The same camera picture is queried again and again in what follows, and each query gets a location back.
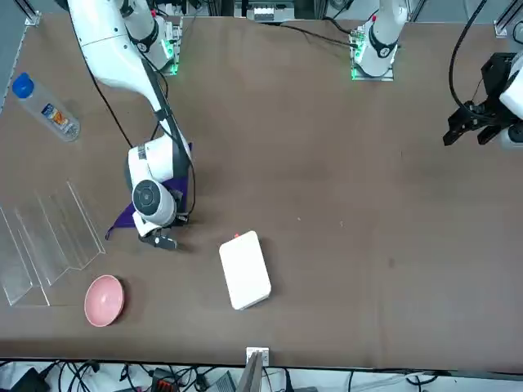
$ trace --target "pink bowl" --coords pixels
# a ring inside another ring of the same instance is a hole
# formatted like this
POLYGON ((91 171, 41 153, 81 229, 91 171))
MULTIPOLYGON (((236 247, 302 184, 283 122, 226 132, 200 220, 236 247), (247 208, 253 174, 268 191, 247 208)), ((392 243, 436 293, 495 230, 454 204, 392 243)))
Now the pink bowl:
POLYGON ((113 275, 102 275, 89 286, 83 310, 95 327, 111 324, 123 308, 123 286, 113 275))

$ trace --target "plastic water bottle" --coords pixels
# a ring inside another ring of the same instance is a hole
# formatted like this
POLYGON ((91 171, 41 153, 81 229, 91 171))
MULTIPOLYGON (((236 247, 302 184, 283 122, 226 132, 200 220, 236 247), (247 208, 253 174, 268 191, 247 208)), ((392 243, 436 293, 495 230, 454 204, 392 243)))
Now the plastic water bottle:
POLYGON ((13 82, 18 101, 40 123, 63 141, 74 141, 80 134, 80 123, 44 86, 25 72, 13 82))

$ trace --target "table surface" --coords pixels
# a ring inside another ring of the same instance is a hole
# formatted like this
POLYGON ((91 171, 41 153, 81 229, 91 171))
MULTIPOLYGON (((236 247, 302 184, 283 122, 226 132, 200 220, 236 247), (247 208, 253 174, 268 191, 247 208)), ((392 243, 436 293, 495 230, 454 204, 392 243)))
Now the table surface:
MULTIPOLYGON (((326 22, 300 26, 341 37, 326 22)), ((472 134, 441 141, 456 108, 447 80, 462 28, 408 24, 396 80, 352 82, 344 47, 247 20, 187 21, 180 73, 168 79, 194 142, 194 219, 175 230, 185 250, 115 231, 106 255, 67 288, 76 306, 0 305, 2 355, 232 364, 246 346, 269 346, 274 365, 523 371, 523 154, 481 147, 472 134), (273 292, 239 312, 218 248, 251 229, 273 292), (127 288, 121 319, 106 328, 87 323, 81 300, 100 274, 127 288)), ((455 72, 463 100, 504 48, 491 26, 469 35, 455 72)), ((78 115, 82 133, 60 142, 10 93, 2 205, 71 179, 109 227, 130 200, 127 145, 67 15, 29 29, 22 71, 78 115)), ((102 89, 131 140, 146 140, 154 118, 145 99, 102 89)))

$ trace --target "wire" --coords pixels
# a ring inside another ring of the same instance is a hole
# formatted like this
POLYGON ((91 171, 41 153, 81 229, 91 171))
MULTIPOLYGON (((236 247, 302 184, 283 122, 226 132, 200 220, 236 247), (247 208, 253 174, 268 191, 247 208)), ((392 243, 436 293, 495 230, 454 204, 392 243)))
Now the wire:
POLYGON ((349 376, 349 385, 346 388, 346 392, 351 392, 351 386, 352 386, 352 377, 354 376, 354 371, 351 372, 351 375, 349 376))
POLYGON ((329 16, 325 16, 324 20, 328 20, 330 23, 332 23, 334 26, 336 26, 336 29, 340 30, 342 33, 350 34, 352 30, 344 29, 342 26, 339 25, 339 23, 334 20, 334 18, 331 18, 329 16))
POLYGON ((481 77, 480 81, 477 83, 476 90, 474 91, 474 95, 472 96, 472 101, 474 101, 474 98, 476 98, 476 94, 478 90, 480 89, 481 82, 483 82, 483 77, 481 77))
POLYGON ((421 388, 422 385, 430 384, 430 383, 436 381, 437 378, 438 378, 438 376, 434 376, 434 377, 432 377, 432 378, 429 378, 428 380, 420 381, 420 380, 419 380, 419 377, 416 376, 416 381, 411 381, 408 377, 406 377, 405 380, 406 380, 410 385, 419 386, 419 387, 421 388))
POLYGON ((194 381, 192 381, 191 383, 189 383, 189 385, 182 392, 187 392, 190 389, 190 387, 196 383, 196 380, 198 380, 198 376, 205 376, 207 373, 209 373, 211 370, 214 370, 214 369, 216 369, 216 366, 212 366, 211 368, 207 369, 205 372, 200 373, 200 374, 198 374, 198 372, 196 372, 196 379, 194 381))
POLYGON ((267 384, 269 384, 269 391, 272 392, 272 385, 270 384, 270 378, 269 378, 269 375, 267 374, 267 369, 263 368, 263 372, 265 373, 265 377, 267 378, 267 384))
POLYGON ((519 39, 516 38, 516 29, 517 29, 517 26, 519 26, 521 23, 523 23, 523 20, 520 20, 519 22, 517 22, 515 25, 514 25, 514 29, 512 29, 512 39, 519 43, 520 45, 523 45, 523 41, 520 41, 519 39))
POLYGON ((131 389, 135 392, 138 392, 138 390, 136 389, 136 387, 134 386, 134 384, 132 384, 132 381, 131 381, 131 376, 129 376, 129 372, 127 372, 127 381, 129 381, 129 386, 131 386, 131 389))
POLYGON ((454 47, 454 50, 452 52, 452 56, 450 57, 450 65, 449 65, 449 89, 450 94, 454 98, 454 101, 458 106, 465 110, 470 116, 473 118, 480 118, 482 120, 491 121, 493 120, 490 116, 484 116, 478 113, 473 112, 470 110, 467 106, 463 104, 462 101, 459 100, 458 95, 456 94, 456 91, 454 90, 454 63, 456 62, 456 55, 458 54, 459 47, 461 46, 463 39, 465 39, 465 36, 467 35, 468 30, 471 28, 472 23, 474 23, 474 20, 476 20, 476 17, 483 9, 483 6, 487 3, 488 0, 481 0, 480 4, 477 6, 476 10, 472 14, 471 18, 468 20, 467 24, 465 24, 465 28, 461 32, 461 35, 458 38, 458 41, 456 42, 456 46, 454 47))
POLYGON ((353 2, 354 0, 347 0, 345 5, 340 9, 340 11, 338 11, 337 14, 333 16, 333 19, 336 19, 337 16, 340 15, 342 12, 347 11, 351 7, 353 2))
POLYGON ((367 19, 367 21, 371 20, 371 18, 372 18, 373 16, 375 16, 375 15, 378 13, 378 11, 379 11, 379 8, 378 8, 375 12, 373 12, 372 14, 370 14, 370 16, 369 16, 369 18, 367 19))
POLYGON ((418 387, 418 392, 422 392, 422 383, 421 381, 419 380, 419 377, 416 376, 416 382, 412 382, 411 380, 409 380, 407 377, 405 378, 405 380, 407 380, 407 382, 410 384, 410 385, 414 385, 414 386, 417 386, 418 387))
POLYGON ((153 378, 154 370, 147 370, 147 368, 146 368, 143 364, 141 364, 141 363, 138 363, 138 366, 139 366, 140 368, 142 368, 144 372, 147 373, 147 376, 153 378))
POLYGON ((141 51, 141 50, 138 50, 138 51, 140 52, 141 56, 149 63, 151 68, 154 69, 154 71, 156 71, 156 73, 162 77, 163 83, 165 84, 165 92, 163 94, 165 95, 165 98, 167 99, 169 97, 169 83, 167 83, 167 79, 165 78, 163 73, 158 69, 158 67, 156 65, 154 65, 151 60, 149 60, 147 58, 147 56, 145 55, 145 53, 143 51, 141 51))
MULTIPOLYGON (((163 75, 163 73, 158 69, 158 67, 156 65, 154 65, 151 60, 149 60, 147 58, 147 56, 145 55, 145 53, 143 51, 140 51, 140 50, 138 50, 138 51, 140 52, 141 56, 149 63, 151 68, 157 74, 159 74, 162 77, 163 84, 165 85, 165 88, 164 88, 165 92, 163 94, 165 95, 165 99, 167 99, 169 97, 169 83, 167 82, 167 79, 165 78, 165 75, 163 75)), ((153 133, 150 136, 149 141, 154 139, 154 137, 156 136, 156 132, 158 131, 159 126, 160 126, 160 122, 158 121, 158 122, 156 122, 156 126, 154 127, 153 133)))
POLYGON ((317 38, 320 38, 320 39, 323 39, 325 41, 328 41, 328 42, 331 42, 331 43, 336 43, 337 45, 343 45, 345 47, 356 47, 355 44, 351 44, 349 42, 344 42, 344 41, 340 41, 338 39, 333 39, 333 38, 329 38, 329 37, 325 37, 323 35, 319 35, 317 33, 312 33, 311 31, 309 30, 304 30, 304 29, 300 29, 299 27, 294 27, 294 26, 287 26, 286 24, 281 24, 280 27, 285 27, 286 29, 291 29, 291 30, 296 30, 296 31, 300 31, 304 34, 309 34, 313 37, 317 37, 317 38))
POLYGON ((62 375, 64 374, 64 368, 65 363, 62 365, 60 373, 58 374, 58 392, 62 392, 62 375))
POLYGON ((83 383, 83 377, 85 376, 85 373, 87 373, 87 370, 89 370, 89 367, 86 367, 85 369, 83 369, 82 375, 78 378, 78 386, 76 387, 76 392, 80 391, 80 386, 82 386, 82 390, 85 390, 85 388, 83 387, 85 384, 82 385, 82 383, 83 383))
MULTIPOLYGON (((78 35, 76 34, 76 29, 74 28, 74 23, 73 23, 73 18, 71 17, 71 13, 69 13, 69 19, 71 20, 71 24, 73 26, 73 33, 74 33, 74 36, 76 37, 76 42, 78 44, 78 49, 80 49, 80 52, 83 54, 82 48, 80 47, 80 41, 78 40, 78 35)), ((82 55, 82 58, 83 58, 83 62, 85 63, 85 66, 87 68, 87 71, 89 73, 89 76, 91 77, 92 84, 95 85, 95 89, 98 91, 98 94, 100 95, 101 99, 104 101, 105 106, 107 107, 107 109, 111 113, 111 116, 113 116, 113 120, 116 123, 116 125, 118 126, 118 129, 120 130, 120 133, 122 134, 123 138, 125 139, 125 141, 129 145, 129 147, 130 148, 134 147, 132 145, 131 141, 129 140, 129 138, 127 137, 127 134, 123 130, 122 124, 120 124, 120 121, 116 118, 116 114, 114 114, 113 108, 111 108, 111 105, 109 105, 109 102, 105 98, 104 93, 101 92, 100 87, 98 86, 98 83, 96 82, 96 79, 95 79, 94 75, 92 74, 91 70, 89 69, 89 65, 87 65, 87 61, 85 60, 85 57, 83 55, 82 55)))
POLYGON ((125 141, 129 145, 129 147, 132 149, 134 146, 132 145, 131 141, 127 137, 127 134, 123 130, 122 124, 120 124, 120 121, 116 118, 116 114, 114 114, 113 108, 111 108, 111 105, 109 105, 109 102, 107 102, 107 99, 105 98, 104 93, 101 92, 100 87, 98 86, 98 83, 96 82, 94 75, 92 74, 91 70, 89 69, 89 66, 87 66, 87 71, 89 71, 89 76, 91 76, 92 84, 95 85, 95 89, 98 91, 98 94, 100 94, 100 97, 104 101, 105 106, 107 107, 109 112, 111 113, 111 116, 113 116, 113 120, 116 123, 116 125, 118 126, 118 129, 120 130, 120 133, 122 134, 123 139, 125 139, 125 141))
POLYGON ((85 385, 85 383, 82 381, 82 378, 80 377, 80 372, 85 369, 85 368, 89 368, 91 365, 87 362, 85 362, 82 366, 80 366, 80 368, 77 368, 76 367, 76 363, 71 363, 73 365, 73 368, 74 368, 74 371, 73 369, 71 369, 71 366, 69 365, 69 363, 67 363, 67 367, 69 368, 69 370, 74 374, 73 375, 73 380, 71 380, 71 383, 69 384, 69 388, 67 389, 67 392, 72 392, 73 390, 73 385, 74 385, 74 381, 78 378, 78 383, 82 384, 82 389, 86 392, 91 392, 89 390, 89 388, 87 388, 87 385, 85 385))

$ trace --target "bottle label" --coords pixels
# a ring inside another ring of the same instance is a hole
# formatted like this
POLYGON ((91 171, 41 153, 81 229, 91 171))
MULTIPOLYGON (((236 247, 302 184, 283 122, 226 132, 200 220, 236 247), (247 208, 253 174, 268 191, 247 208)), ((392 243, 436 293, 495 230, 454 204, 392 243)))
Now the bottle label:
POLYGON ((43 108, 42 114, 65 134, 73 132, 76 129, 76 126, 51 104, 47 104, 43 108))

